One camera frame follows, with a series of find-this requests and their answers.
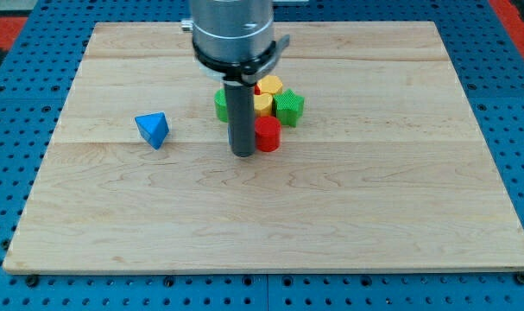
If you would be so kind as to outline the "black clamp ring mount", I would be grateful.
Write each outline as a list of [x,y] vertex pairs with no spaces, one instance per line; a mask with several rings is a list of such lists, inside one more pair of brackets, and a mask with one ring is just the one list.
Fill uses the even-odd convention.
[[279,41],[271,41],[261,54],[242,62],[213,59],[202,52],[195,42],[193,42],[193,51],[199,68],[208,77],[235,85],[254,85],[273,71],[289,44],[290,35],[284,35]]

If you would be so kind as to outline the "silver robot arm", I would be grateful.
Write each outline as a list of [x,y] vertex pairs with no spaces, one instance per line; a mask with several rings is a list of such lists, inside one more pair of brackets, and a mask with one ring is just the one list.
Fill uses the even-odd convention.
[[228,138],[235,156],[256,151],[254,89],[276,67],[290,36],[277,40],[271,0],[190,0],[181,30],[197,62],[223,83]]

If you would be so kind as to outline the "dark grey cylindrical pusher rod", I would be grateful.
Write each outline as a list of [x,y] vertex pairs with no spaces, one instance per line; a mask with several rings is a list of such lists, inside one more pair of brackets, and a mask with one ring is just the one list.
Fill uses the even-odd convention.
[[252,156],[256,150],[254,87],[224,83],[228,138],[235,156]]

